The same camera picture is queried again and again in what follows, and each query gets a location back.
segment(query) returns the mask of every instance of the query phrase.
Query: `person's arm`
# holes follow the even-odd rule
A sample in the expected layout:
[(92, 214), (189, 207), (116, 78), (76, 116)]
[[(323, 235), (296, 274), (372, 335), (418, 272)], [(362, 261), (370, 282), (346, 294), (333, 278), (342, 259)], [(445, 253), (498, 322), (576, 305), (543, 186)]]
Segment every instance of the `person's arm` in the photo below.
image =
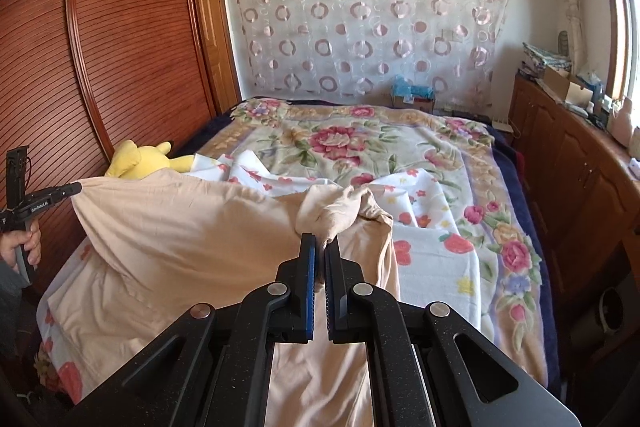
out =
[(40, 225), (37, 219), (31, 221), (29, 232), (14, 230), (0, 233), (0, 256), (16, 272), (18, 265), (15, 260), (15, 248), (19, 245), (24, 245), (24, 249), (29, 252), (28, 263), (37, 266), (40, 262)]

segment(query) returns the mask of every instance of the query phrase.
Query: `plush toy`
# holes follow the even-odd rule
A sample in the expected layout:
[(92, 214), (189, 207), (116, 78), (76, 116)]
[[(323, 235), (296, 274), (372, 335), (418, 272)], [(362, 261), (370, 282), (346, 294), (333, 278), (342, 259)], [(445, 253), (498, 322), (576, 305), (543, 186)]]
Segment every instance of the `plush toy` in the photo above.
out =
[(111, 178), (139, 180), (164, 168), (189, 172), (194, 156), (180, 156), (170, 160), (166, 157), (170, 150), (169, 142), (162, 142), (157, 147), (148, 145), (138, 147), (131, 140), (124, 140), (116, 145), (111, 165), (104, 175)]

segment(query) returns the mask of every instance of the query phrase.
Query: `cardboard box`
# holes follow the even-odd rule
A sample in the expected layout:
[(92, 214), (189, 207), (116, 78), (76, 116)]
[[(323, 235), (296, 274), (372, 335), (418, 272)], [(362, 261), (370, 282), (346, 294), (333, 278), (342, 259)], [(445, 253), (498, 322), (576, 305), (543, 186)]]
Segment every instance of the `cardboard box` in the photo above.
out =
[(591, 102), (593, 91), (584, 87), (580, 80), (572, 74), (565, 78), (556, 70), (547, 67), (542, 80), (563, 102), (572, 103), (582, 108), (586, 108), (587, 104)]
[(392, 96), (391, 97), (391, 107), (396, 109), (418, 109), (422, 112), (428, 112), (431, 114), (433, 112), (433, 105), (436, 103), (435, 100), (429, 100), (428, 98), (419, 98), (418, 96), (414, 97), (413, 103), (408, 103), (404, 101), (402, 96)]

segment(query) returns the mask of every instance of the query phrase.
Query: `metal pivot bolt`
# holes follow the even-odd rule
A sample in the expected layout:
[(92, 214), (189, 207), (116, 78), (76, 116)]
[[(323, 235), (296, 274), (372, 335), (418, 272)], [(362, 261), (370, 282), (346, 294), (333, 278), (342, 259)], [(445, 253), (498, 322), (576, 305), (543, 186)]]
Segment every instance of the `metal pivot bolt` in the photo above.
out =
[(210, 313), (211, 307), (208, 304), (196, 304), (191, 307), (191, 317), (194, 319), (205, 319)]
[(359, 282), (353, 287), (353, 292), (356, 295), (361, 295), (365, 297), (373, 293), (373, 287), (370, 284), (367, 284), (366, 282)]
[(284, 295), (287, 292), (287, 285), (281, 282), (272, 282), (268, 287), (267, 291), (271, 295)]
[(436, 317), (446, 317), (449, 315), (450, 308), (444, 302), (434, 302), (429, 306), (429, 311)]

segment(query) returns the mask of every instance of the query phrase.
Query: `beige fabric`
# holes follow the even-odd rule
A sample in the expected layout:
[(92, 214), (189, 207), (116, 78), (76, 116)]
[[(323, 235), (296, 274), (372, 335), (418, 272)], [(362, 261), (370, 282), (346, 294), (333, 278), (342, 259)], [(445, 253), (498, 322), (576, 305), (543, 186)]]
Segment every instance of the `beige fabric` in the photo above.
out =
[[(104, 381), (192, 304), (224, 307), (273, 281), (303, 232), (323, 242), (338, 235), (342, 256), (399, 297), (392, 219), (366, 188), (268, 198), (163, 169), (137, 181), (83, 180), (73, 202), (95, 253), (49, 306), (85, 385)], [(267, 425), (372, 425), (364, 346), (329, 343), (324, 303), (320, 288), (313, 342), (276, 346)]]

